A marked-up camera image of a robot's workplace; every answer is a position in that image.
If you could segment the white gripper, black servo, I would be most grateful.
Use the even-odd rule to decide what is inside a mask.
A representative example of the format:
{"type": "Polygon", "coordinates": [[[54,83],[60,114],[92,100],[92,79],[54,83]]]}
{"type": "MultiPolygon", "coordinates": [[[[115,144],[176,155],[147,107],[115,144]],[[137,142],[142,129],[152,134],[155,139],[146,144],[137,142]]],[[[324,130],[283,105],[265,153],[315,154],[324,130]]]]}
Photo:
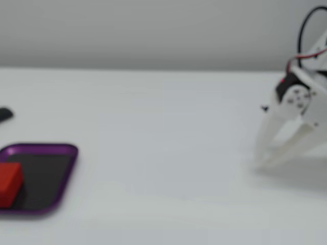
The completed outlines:
{"type": "Polygon", "coordinates": [[[326,76],[292,66],[272,93],[270,106],[255,143],[255,160],[262,167],[284,164],[326,142],[326,76]],[[302,125],[280,148],[268,153],[271,143],[291,121],[302,125]]]}

